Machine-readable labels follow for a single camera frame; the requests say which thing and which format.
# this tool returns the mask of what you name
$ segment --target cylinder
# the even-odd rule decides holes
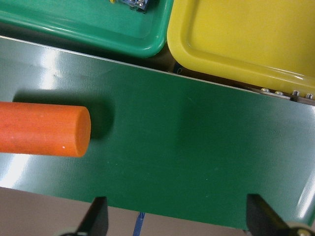
[[[0,152],[81,157],[90,134],[85,107],[0,102]]]

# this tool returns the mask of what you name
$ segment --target yellow tray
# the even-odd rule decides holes
[[[174,0],[167,40],[188,69],[315,94],[314,0]]]

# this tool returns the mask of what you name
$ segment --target green surface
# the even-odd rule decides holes
[[[248,193],[312,223],[315,108],[0,39],[0,100],[85,105],[83,158],[0,154],[0,186],[246,228]]]
[[[145,14],[109,0],[0,0],[0,21],[146,58],[166,42],[173,0],[151,0]]]

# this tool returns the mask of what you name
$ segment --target blue tape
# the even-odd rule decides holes
[[[139,213],[137,220],[136,220],[136,225],[134,226],[133,236],[140,236],[143,221],[144,221],[144,216],[145,216],[144,212]]]

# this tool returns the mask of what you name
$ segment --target bolt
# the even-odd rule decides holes
[[[263,92],[270,92],[269,89],[267,89],[267,88],[261,88],[260,90]]]
[[[308,94],[305,95],[305,98],[313,99],[313,94],[308,93]]]
[[[297,231],[297,235],[299,235],[299,236],[311,236],[311,233],[305,229],[299,229]]]
[[[300,94],[300,92],[297,90],[293,91],[293,93],[292,93],[292,95],[294,95],[294,96],[298,96],[299,94]]]

